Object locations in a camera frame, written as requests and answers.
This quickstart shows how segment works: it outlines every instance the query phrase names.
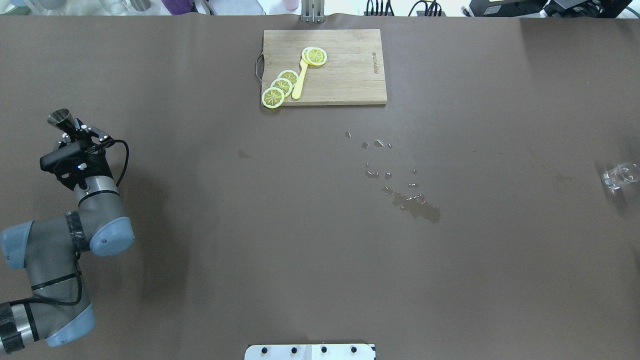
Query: blue joint cap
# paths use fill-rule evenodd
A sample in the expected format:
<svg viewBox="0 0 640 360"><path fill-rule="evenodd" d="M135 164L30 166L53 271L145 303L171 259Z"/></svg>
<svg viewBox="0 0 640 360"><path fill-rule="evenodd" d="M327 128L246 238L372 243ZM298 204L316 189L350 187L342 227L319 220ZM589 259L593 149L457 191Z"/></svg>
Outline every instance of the blue joint cap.
<svg viewBox="0 0 640 360"><path fill-rule="evenodd" d="M24 268L24 254L27 251L27 239L33 220L24 224L7 227L0 233L0 245L6 263L12 269Z"/></svg>
<svg viewBox="0 0 640 360"><path fill-rule="evenodd" d="M71 341L78 340L87 335L95 326L95 317L93 317L93 304L89 304L82 313L79 313L73 320L66 324L62 329L56 331L55 334L49 336L47 344L50 347L58 347Z"/></svg>
<svg viewBox="0 0 640 360"><path fill-rule="evenodd" d="M98 256L112 256L127 250L135 239L131 219L121 217L101 227L89 243L89 248Z"/></svg>

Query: metal bracket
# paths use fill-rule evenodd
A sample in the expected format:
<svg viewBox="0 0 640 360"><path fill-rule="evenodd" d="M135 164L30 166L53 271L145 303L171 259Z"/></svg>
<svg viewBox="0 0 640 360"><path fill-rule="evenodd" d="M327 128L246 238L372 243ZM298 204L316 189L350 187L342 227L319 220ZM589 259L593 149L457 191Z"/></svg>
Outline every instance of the metal bracket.
<svg viewBox="0 0 640 360"><path fill-rule="evenodd" d="M324 0L302 0L302 22L324 22Z"/></svg>

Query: pink cup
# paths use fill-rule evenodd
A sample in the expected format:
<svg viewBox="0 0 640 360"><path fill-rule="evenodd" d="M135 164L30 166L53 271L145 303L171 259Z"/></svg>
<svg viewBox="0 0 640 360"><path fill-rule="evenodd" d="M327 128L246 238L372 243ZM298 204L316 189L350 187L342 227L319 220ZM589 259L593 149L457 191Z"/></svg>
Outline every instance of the pink cup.
<svg viewBox="0 0 640 360"><path fill-rule="evenodd" d="M290 12L297 9L300 5L300 0L282 0L282 4L284 8L289 10Z"/></svg>

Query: white plate with holes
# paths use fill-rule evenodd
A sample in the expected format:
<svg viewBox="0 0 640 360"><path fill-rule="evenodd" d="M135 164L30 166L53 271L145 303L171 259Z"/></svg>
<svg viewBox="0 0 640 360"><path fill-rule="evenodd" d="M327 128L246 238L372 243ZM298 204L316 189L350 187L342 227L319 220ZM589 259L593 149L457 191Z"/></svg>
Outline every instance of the white plate with holes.
<svg viewBox="0 0 640 360"><path fill-rule="evenodd" d="M373 344L252 345L244 360L375 360Z"/></svg>

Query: liquid spill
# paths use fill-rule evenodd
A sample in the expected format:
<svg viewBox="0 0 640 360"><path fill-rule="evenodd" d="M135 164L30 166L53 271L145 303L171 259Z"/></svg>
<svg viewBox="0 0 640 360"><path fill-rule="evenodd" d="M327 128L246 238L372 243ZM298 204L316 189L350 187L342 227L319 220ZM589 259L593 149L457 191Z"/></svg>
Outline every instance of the liquid spill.
<svg viewBox="0 0 640 360"><path fill-rule="evenodd" d="M253 157L253 156L251 156L251 155L247 154L246 152L244 152L243 150L238 150L238 156L239 156L241 159L250 159L250 158L252 158L252 157Z"/></svg>
<svg viewBox="0 0 640 360"><path fill-rule="evenodd" d="M411 214L413 218L423 218L429 220L432 224L440 221L440 208L436 208L426 202L422 193L407 197L403 196L400 191L394 192L387 186L385 186L382 191L394 197L393 206L397 206L404 213Z"/></svg>

